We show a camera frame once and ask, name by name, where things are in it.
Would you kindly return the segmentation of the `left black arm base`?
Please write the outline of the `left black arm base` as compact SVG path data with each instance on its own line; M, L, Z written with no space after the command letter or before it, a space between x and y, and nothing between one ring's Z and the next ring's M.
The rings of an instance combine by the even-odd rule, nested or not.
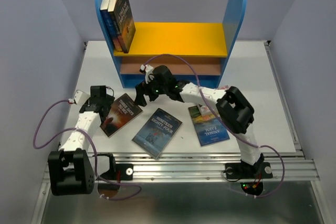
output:
M133 180L133 164L116 164L115 168L109 168L106 172L99 175L106 180L132 181Z

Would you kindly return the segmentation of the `Nineteen Eighty-Four book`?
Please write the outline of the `Nineteen Eighty-Four book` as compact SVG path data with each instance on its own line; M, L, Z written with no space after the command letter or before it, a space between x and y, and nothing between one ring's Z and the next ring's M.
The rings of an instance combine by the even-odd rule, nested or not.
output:
M182 121L158 108L132 139L152 158L158 159L179 130Z

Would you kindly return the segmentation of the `Three Days to See book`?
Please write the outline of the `Three Days to See book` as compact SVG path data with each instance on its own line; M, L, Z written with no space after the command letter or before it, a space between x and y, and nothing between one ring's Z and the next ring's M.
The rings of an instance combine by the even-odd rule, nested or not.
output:
M109 114L100 128L107 137L111 137L118 130L127 125L142 113L142 109L134 103L132 98L124 93L115 99Z

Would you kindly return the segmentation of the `Little Women book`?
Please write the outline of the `Little Women book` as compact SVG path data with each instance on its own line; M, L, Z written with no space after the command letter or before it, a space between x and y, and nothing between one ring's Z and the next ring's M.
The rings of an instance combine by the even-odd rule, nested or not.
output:
M227 89L229 89L229 85L224 85L224 86L221 86L221 87L217 88L217 90L227 90ZM207 116L207 115L212 114L212 112L209 110L209 108L207 106L198 104L197 107L198 107L202 116Z

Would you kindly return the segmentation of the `Jane Eyre book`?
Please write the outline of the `Jane Eyre book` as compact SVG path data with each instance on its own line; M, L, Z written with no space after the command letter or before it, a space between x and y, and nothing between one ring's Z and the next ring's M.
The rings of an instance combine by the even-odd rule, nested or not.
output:
M113 42L114 49L116 51L122 51L121 45L116 35L116 31L114 29L113 20L110 14L108 13L109 3L110 3L110 0L102 0L101 5L100 5L100 14L102 15L102 18L107 28L110 39Z

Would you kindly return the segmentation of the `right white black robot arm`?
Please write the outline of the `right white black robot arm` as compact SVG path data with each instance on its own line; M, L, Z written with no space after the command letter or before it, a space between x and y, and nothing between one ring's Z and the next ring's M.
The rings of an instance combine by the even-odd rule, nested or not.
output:
M241 170L253 177L260 172L264 156L260 152L252 129L254 108L237 87L211 89L187 80L177 80L165 65L153 68L141 65L145 80L135 86L135 104L146 106L145 96L155 101L166 95L173 101L204 105L224 123L235 136L241 154Z

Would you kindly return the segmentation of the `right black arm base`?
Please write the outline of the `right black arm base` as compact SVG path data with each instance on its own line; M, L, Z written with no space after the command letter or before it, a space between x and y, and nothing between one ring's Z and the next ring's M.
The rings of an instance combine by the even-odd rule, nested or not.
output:
M227 163L224 168L224 175L228 180L261 179L273 178L272 170L268 162L263 162L257 166L241 163Z

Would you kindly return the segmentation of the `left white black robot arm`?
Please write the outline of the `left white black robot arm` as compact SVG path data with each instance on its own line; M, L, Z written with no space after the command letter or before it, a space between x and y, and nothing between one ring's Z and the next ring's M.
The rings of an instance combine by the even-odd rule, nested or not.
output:
M91 86L87 94L77 90L70 103L80 106L77 123L58 151L48 156L51 191L55 196L90 194L93 191L94 170L89 161L88 138L92 138L107 118L114 95L107 86Z

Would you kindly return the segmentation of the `A Tale of Two Cities book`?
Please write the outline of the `A Tale of Two Cities book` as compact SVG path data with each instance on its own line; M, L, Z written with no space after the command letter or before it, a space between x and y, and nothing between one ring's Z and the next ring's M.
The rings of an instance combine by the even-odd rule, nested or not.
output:
M135 24L129 0L109 0L108 14L112 19L112 27L120 49L127 54L135 35Z

